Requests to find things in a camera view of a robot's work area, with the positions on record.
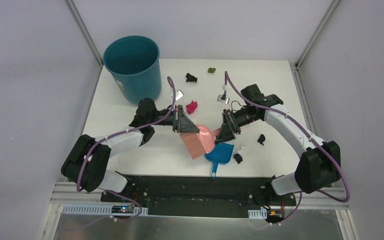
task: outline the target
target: metal frame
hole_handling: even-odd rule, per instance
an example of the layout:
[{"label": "metal frame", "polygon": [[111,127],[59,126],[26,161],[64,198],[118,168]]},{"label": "metal frame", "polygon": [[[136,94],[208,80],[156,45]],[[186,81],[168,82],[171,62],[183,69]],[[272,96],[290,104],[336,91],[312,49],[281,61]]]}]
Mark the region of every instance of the metal frame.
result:
[{"label": "metal frame", "polygon": [[[296,89],[298,91],[298,96],[301,102],[301,106],[304,112],[305,121],[307,127],[314,133],[317,134],[317,126],[313,119],[313,111],[310,105],[309,98],[306,94],[305,86],[302,82],[301,75],[300,75],[300,67],[305,61],[306,57],[308,56],[309,52],[313,48],[315,42],[319,38],[321,32],[326,26],[326,23],[329,21],[330,17],[334,13],[334,11],[337,9],[339,3],[342,0],[332,0],[331,4],[329,5],[327,11],[325,12],[323,18],[321,19],[320,23],[318,24],[315,32],[311,36],[311,39],[309,40],[307,46],[305,47],[304,51],[302,52],[299,60],[297,63],[291,64],[291,72],[295,81]],[[89,34],[89,31],[87,30],[85,23],[83,22],[82,17],[79,14],[79,11],[74,3],[73,0],[65,0],[67,7],[69,11],[71,12],[81,34],[83,35],[88,47],[90,48],[90,51],[94,55],[97,63],[99,64],[100,70],[97,76],[97,80],[95,83],[95,87],[93,90],[93,95],[90,100],[87,114],[82,126],[82,132],[85,127],[87,117],[89,114],[90,107],[92,105],[92,101],[95,95],[95,91],[98,85],[98,80],[101,75],[102,67],[103,67],[103,61],[102,57],[99,54],[99,51],[92,40],[92,37]],[[324,191],[330,193],[331,195],[334,195],[338,198],[344,198],[345,197],[345,191],[343,188],[324,188]],[[95,190],[93,192],[77,192],[76,191],[76,184],[72,182],[63,182],[59,181],[55,184],[48,210],[45,215],[44,222],[42,224],[42,228],[40,231],[39,238],[40,240],[53,240],[55,237],[55,233],[57,230],[57,225],[60,220],[61,213],[63,212],[64,205],[95,205],[95,206],[103,206],[108,205],[111,203],[108,202],[101,202],[101,193],[102,190]],[[338,217],[339,227],[342,232],[342,237],[344,240],[358,240],[359,237],[357,235],[357,231],[354,225],[354,221],[350,212],[349,205],[347,203],[341,203],[334,201],[327,196],[319,193],[314,192],[312,194],[302,194],[302,201],[300,209],[305,210],[335,210],[336,215]]]}]

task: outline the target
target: white wall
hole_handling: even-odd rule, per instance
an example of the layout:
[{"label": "white wall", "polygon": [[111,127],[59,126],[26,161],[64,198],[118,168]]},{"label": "white wall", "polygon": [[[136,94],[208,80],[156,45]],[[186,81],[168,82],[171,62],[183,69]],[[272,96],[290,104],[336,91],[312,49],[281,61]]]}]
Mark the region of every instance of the white wall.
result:
[{"label": "white wall", "polygon": [[296,62],[331,0],[75,0],[99,52],[144,35],[162,58]]},{"label": "white wall", "polygon": [[384,239],[384,1],[343,0],[301,73],[318,132],[341,146],[360,239]]},{"label": "white wall", "polygon": [[64,1],[0,0],[0,240],[33,240],[98,65]]}]

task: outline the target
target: trash can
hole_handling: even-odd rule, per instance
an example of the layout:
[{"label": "trash can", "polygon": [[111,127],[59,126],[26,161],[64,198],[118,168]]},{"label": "trash can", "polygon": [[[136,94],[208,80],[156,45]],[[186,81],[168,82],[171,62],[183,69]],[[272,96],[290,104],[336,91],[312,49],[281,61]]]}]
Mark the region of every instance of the trash can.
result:
[{"label": "trash can", "polygon": [[103,64],[124,97],[137,105],[143,98],[156,100],[161,92],[160,49],[145,36],[126,36],[111,43]]}]

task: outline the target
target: pink brush head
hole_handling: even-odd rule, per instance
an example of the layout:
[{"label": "pink brush head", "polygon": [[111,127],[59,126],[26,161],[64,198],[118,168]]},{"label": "pink brush head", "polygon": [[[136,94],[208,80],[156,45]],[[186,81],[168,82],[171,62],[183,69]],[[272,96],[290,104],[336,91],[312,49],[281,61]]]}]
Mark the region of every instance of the pink brush head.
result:
[{"label": "pink brush head", "polygon": [[196,159],[204,154],[210,153],[216,146],[214,138],[220,132],[220,128],[210,131],[210,129],[205,125],[198,124],[196,126],[199,128],[199,133],[180,134],[180,137],[192,159]]}]

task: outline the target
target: tabletop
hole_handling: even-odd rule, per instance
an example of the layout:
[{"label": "tabletop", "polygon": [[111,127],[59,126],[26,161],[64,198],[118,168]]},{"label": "tabletop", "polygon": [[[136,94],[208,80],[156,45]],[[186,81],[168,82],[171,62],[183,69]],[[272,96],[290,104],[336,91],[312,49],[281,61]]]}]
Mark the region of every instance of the tabletop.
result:
[{"label": "tabletop", "polygon": [[[197,101],[196,111],[187,115],[195,124],[203,124],[211,130],[222,124],[223,109],[229,105],[217,101],[223,93],[224,72],[238,90],[257,84],[265,95],[276,94],[283,100],[292,115],[305,124],[303,111],[287,61],[267,60],[218,60],[218,59],[160,59],[161,94],[155,101],[157,109],[171,104],[171,88],[167,76],[173,79],[175,88],[184,96],[176,104],[185,105]],[[216,68],[208,73],[208,68]],[[197,83],[186,82],[186,73],[198,78]],[[230,102],[244,101],[228,85],[227,96]],[[237,102],[232,107],[240,108]],[[84,134],[106,136],[119,132],[128,126],[135,115],[137,106],[129,103],[121,93],[111,74],[105,69],[99,77],[92,104],[84,127]],[[143,146],[134,147],[112,157],[107,169],[129,175],[161,176],[210,176],[212,163],[204,156],[192,160],[178,133],[171,126],[154,126],[155,134]],[[264,134],[264,145],[257,142]],[[219,165],[218,177],[271,177],[294,172],[299,157],[293,148],[270,125],[256,121],[241,127],[241,134],[227,142],[234,145],[235,154],[241,146],[243,162],[238,164],[233,158],[226,165]]]}]

